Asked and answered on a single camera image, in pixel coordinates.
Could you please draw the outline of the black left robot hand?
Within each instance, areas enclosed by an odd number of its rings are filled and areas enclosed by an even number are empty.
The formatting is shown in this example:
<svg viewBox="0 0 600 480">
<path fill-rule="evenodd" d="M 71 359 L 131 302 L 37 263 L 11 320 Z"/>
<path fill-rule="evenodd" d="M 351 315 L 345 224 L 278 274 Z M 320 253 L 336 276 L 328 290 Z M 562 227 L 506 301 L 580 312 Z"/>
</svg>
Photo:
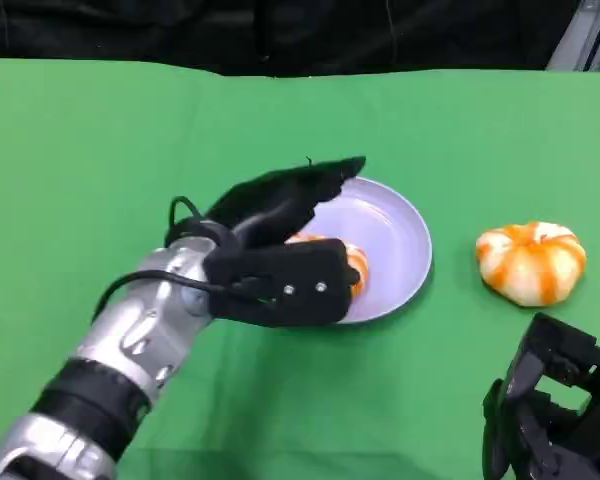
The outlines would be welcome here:
<svg viewBox="0 0 600 480">
<path fill-rule="evenodd" d="M 229 189 L 206 217 L 229 229 L 245 248 L 282 244 L 314 218 L 315 207 L 336 198 L 364 168 L 355 156 L 267 172 Z"/>
</svg>

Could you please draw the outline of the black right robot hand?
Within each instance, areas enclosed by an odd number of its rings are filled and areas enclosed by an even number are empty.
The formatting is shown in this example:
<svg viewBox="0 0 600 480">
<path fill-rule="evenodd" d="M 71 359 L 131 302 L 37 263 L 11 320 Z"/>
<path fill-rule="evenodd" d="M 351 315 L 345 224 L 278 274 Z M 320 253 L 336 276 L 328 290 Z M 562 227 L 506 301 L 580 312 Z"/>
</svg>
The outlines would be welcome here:
<svg viewBox="0 0 600 480">
<path fill-rule="evenodd" d="M 589 397 L 578 410 L 538 390 L 551 378 Z M 594 336 L 534 315 L 503 379 L 483 400 L 482 474 L 501 479 L 600 479 L 600 347 Z"/>
</svg>

